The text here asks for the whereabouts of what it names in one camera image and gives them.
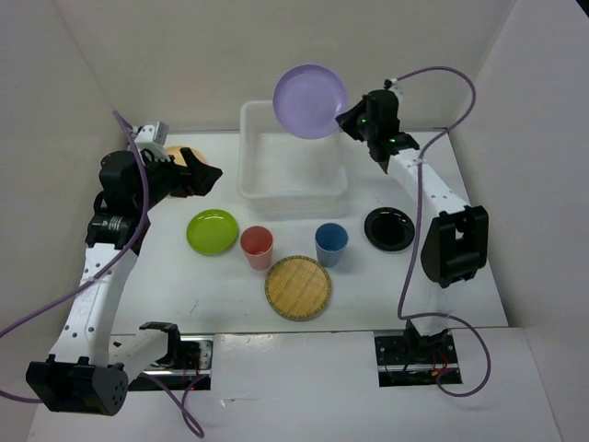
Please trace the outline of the purple plastic plate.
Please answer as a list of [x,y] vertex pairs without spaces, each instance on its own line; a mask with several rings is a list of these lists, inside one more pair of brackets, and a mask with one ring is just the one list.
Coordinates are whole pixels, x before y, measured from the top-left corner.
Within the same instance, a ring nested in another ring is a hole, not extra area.
[[289,134],[320,139],[339,130],[336,117],[349,109],[348,93],[333,71],[317,64],[302,64],[278,80],[272,108]]

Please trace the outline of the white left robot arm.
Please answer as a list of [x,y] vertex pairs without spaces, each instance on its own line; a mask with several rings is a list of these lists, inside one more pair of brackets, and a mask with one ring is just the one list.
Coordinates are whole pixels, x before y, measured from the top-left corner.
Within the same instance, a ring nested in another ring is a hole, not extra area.
[[26,381],[52,412],[114,415],[130,384],[151,364],[170,368],[183,357],[179,328],[148,321],[123,345],[110,335],[123,288],[149,228],[143,211],[169,195],[204,196],[223,172],[187,147],[183,164],[165,152],[115,151],[100,162],[101,192],[87,226],[86,261],[70,313],[46,360],[29,364]]

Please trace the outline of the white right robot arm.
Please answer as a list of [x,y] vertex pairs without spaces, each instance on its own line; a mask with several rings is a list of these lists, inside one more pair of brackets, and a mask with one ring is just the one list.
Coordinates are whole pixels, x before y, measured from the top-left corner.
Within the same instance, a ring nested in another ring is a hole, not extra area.
[[410,264],[401,288],[398,318],[406,324],[403,350],[414,362],[428,362],[441,349],[454,315],[428,301],[405,311],[410,283],[416,273],[446,289],[468,281],[487,263],[489,214],[471,206],[434,171],[425,159],[431,143],[419,146],[400,129],[399,100],[392,87],[363,95],[349,111],[338,116],[341,130],[367,145],[371,159],[392,173],[417,204],[410,223]]

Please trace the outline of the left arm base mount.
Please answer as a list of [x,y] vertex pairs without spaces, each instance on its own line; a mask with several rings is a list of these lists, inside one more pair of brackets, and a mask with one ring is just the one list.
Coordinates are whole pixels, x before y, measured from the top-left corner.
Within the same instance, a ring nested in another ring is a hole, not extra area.
[[172,365],[153,362],[144,372],[173,392],[185,390],[196,378],[200,380],[191,390],[210,390],[213,349],[212,336],[184,336],[180,354]]

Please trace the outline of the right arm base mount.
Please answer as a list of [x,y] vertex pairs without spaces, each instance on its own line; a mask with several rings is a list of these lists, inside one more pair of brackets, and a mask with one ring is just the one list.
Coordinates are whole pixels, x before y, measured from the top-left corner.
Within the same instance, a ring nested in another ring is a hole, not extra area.
[[411,349],[403,331],[374,334],[375,359],[380,388],[429,386],[441,375],[443,385],[462,384],[453,336],[440,343]]

